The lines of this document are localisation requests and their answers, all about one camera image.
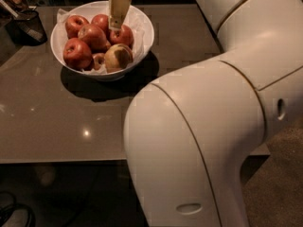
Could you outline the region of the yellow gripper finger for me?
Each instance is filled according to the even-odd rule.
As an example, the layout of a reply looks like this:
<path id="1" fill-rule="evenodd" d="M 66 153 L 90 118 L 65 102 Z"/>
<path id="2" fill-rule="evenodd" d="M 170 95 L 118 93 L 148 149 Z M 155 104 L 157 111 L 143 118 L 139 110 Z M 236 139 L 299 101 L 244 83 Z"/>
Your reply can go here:
<path id="1" fill-rule="evenodd" d="M 108 0 L 109 1 L 109 28 L 120 30 L 132 0 Z"/>

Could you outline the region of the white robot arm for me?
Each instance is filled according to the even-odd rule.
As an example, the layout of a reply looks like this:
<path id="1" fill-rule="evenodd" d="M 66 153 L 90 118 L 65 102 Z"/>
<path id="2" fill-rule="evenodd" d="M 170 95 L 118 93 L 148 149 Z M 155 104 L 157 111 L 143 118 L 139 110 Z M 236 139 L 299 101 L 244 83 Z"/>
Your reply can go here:
<path id="1" fill-rule="evenodd" d="M 248 155 L 302 112 L 301 0 L 196 0 L 223 52 L 143 88 L 124 124 L 149 227 L 249 227 Z"/>

